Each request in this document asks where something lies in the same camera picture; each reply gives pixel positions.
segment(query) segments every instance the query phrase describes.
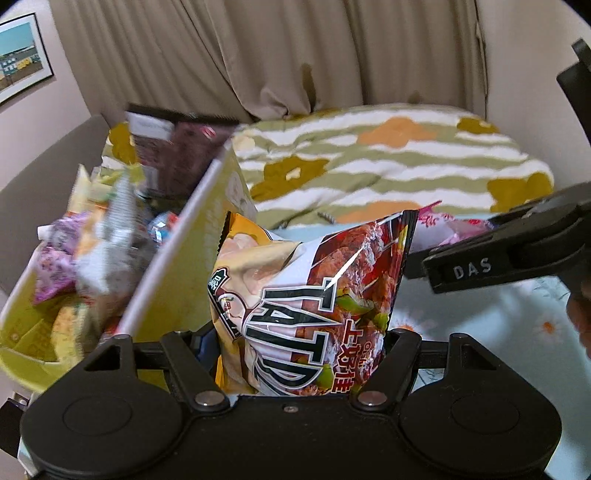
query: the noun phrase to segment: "black device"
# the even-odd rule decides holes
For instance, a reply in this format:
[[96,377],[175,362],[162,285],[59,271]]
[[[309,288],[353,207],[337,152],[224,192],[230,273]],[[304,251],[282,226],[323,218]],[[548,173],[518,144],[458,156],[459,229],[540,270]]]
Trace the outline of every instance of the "black device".
[[490,219],[494,230],[409,256],[405,275],[435,293],[557,275],[574,295],[591,275],[591,182]]
[[[22,440],[50,479],[547,479],[552,404],[468,335],[392,330],[359,392],[241,396],[217,387],[211,323],[160,342],[115,336],[25,412]],[[442,380],[412,392],[420,368]],[[161,369],[170,393],[137,378]]]

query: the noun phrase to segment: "light blue tablecloth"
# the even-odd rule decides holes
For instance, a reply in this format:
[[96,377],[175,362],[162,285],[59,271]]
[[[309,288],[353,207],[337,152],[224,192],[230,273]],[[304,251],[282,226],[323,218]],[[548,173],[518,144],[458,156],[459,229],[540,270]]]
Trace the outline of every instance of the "light blue tablecloth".
[[[306,241],[352,225],[275,231]],[[547,473],[586,480],[591,472],[591,361],[565,311],[569,292],[555,277],[435,295],[426,280],[403,280],[390,328],[409,326],[428,340],[454,332],[474,337],[556,407],[563,423]],[[416,387],[441,378],[421,371]]]

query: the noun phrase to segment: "striped blanket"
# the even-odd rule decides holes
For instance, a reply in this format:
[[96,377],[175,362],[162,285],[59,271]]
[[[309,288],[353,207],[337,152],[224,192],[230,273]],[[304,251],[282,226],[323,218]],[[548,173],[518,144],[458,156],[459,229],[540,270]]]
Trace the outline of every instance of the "striped blanket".
[[259,122],[237,132],[229,154],[258,223],[271,229],[367,221],[440,200],[449,213],[501,212],[553,186],[546,163],[447,106],[362,106]]

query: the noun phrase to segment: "pink snack package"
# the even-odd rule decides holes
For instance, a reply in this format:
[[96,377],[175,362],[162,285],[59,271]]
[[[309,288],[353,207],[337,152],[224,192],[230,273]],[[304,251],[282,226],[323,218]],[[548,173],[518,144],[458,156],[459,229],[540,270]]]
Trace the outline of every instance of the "pink snack package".
[[51,225],[37,263],[33,305],[60,293],[74,291],[76,269],[73,254],[87,218],[88,212],[82,212],[62,217]]
[[419,211],[417,227],[410,252],[420,252],[443,245],[452,245],[467,238],[493,230],[488,220],[456,219],[449,213],[435,213],[437,202]]

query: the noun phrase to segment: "curtain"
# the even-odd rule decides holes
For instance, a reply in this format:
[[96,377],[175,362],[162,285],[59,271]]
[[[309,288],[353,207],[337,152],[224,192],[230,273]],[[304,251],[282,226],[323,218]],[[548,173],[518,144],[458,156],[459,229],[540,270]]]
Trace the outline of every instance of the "curtain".
[[474,0],[50,0],[91,113],[274,119],[410,102],[485,113]]

